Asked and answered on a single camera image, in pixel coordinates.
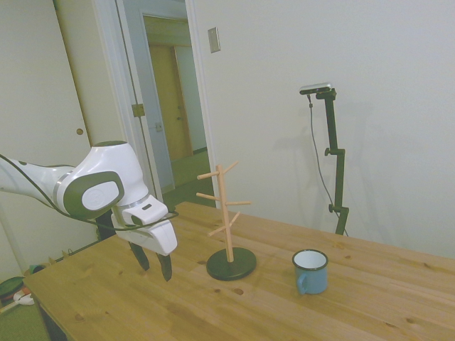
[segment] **table top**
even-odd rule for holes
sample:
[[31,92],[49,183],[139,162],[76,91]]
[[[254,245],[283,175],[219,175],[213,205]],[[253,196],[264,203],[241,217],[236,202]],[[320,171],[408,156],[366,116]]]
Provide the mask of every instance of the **table top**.
[[[111,237],[26,278],[42,307],[74,340],[455,340],[455,260],[240,215],[234,247],[257,268],[238,281],[205,269],[224,248],[221,213],[183,203],[173,277],[156,255],[142,270],[123,239]],[[329,259],[328,288],[297,293],[292,255]]]

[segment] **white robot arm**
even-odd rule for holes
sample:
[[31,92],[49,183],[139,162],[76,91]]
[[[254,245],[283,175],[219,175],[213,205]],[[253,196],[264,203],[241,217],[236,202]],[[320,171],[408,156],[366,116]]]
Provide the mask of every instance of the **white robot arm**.
[[93,146],[77,167],[43,167],[2,156],[0,191],[34,197],[82,221],[112,209],[117,235],[130,242],[144,269],[142,247],[155,251],[162,267],[171,264],[168,255],[177,247],[176,235],[168,220],[160,221],[168,209],[149,194],[133,148],[126,142],[109,141]]

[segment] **light switch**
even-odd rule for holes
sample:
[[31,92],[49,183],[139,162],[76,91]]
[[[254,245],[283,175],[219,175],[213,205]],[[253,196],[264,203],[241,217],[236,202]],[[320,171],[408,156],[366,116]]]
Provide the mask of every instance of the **light switch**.
[[208,42],[210,44],[211,53],[221,50],[220,39],[218,37],[218,28],[214,27],[208,30]]

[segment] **blue mug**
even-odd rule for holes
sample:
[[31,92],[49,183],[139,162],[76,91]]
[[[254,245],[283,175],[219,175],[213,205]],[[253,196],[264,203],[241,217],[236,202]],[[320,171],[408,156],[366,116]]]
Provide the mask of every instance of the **blue mug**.
[[327,256],[318,250],[301,250],[292,257],[297,289],[305,293],[322,293],[327,289]]

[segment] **electrical cord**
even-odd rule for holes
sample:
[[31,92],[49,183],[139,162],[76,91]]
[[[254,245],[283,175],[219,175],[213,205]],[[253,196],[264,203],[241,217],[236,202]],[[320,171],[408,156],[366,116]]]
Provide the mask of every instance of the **electrical cord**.
[[[314,130],[313,130],[313,103],[311,103],[311,97],[310,97],[309,94],[307,95],[307,97],[308,97],[308,101],[310,102],[309,107],[310,107],[311,138],[313,139],[314,151],[315,151],[315,154],[316,154],[316,162],[318,163],[319,177],[321,178],[322,185],[324,186],[324,189],[326,190],[326,193],[327,193],[328,199],[330,200],[330,203],[332,204],[332,206],[334,206],[332,197],[331,197],[331,195],[330,195],[330,192],[329,192],[328,189],[327,189],[326,182],[324,181],[324,178],[323,178],[322,172],[321,172],[321,164],[319,163],[318,147],[316,147],[316,141],[315,141],[315,139],[314,139]],[[336,214],[336,216],[340,219],[340,215],[338,214],[338,212],[335,212],[335,214]],[[348,234],[348,231],[346,231],[346,228],[344,229],[344,232],[346,233],[346,236],[349,237],[349,234]]]
[[65,213],[63,212],[60,208],[58,208],[53,202],[52,200],[48,197],[47,194],[44,193],[44,191],[41,189],[40,186],[38,186],[32,179],[30,179],[30,177],[23,171],[21,170],[16,164],[14,164],[13,161],[11,161],[9,158],[7,158],[6,156],[0,154],[0,158],[4,159],[7,163],[9,163],[11,166],[13,166],[29,183],[31,183],[31,185],[36,188],[36,190],[46,199],[46,201],[49,202],[49,205],[54,209],[56,210],[58,213],[60,213],[61,215],[64,215],[65,217],[68,217],[68,218],[71,218],[71,219],[74,219],[74,220],[78,220],[80,222],[86,222],[88,224],[93,224],[93,225],[97,225],[98,227],[103,227],[105,229],[111,229],[111,230],[114,230],[114,231],[134,231],[136,229],[141,229],[143,227],[151,227],[151,226],[154,226],[160,222],[164,222],[166,220],[170,220],[170,219],[173,219],[175,217],[178,216],[178,212],[176,212],[175,210],[172,211],[172,212],[169,212],[171,213],[172,215],[170,217],[165,217],[165,218],[161,218],[155,222],[152,222],[150,224],[146,224],[146,225],[135,225],[135,226],[131,226],[131,227],[126,227],[124,229],[117,229],[116,227],[111,227],[111,226],[107,226],[107,225],[104,225],[104,224],[98,224],[97,222],[93,222],[91,220],[86,220],[86,219],[80,219],[80,218],[76,218],[76,217],[73,217],[72,215],[69,215],[68,213]]

